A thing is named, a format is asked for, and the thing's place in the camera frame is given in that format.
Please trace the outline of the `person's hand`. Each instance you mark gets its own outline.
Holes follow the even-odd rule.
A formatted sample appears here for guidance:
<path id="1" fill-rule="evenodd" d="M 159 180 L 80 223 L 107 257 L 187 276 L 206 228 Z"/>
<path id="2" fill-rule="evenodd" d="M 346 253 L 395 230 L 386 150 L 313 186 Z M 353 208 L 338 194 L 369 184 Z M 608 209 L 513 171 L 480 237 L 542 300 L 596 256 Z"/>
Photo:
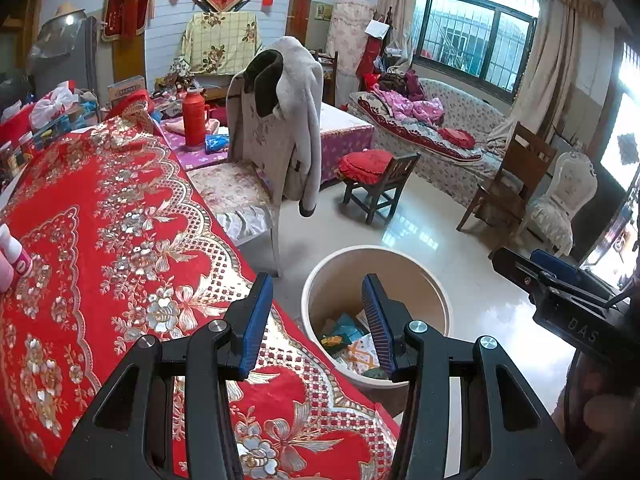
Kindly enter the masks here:
<path id="1" fill-rule="evenodd" d="M 639 385 L 575 352 L 551 415 L 583 479 L 639 477 Z"/>

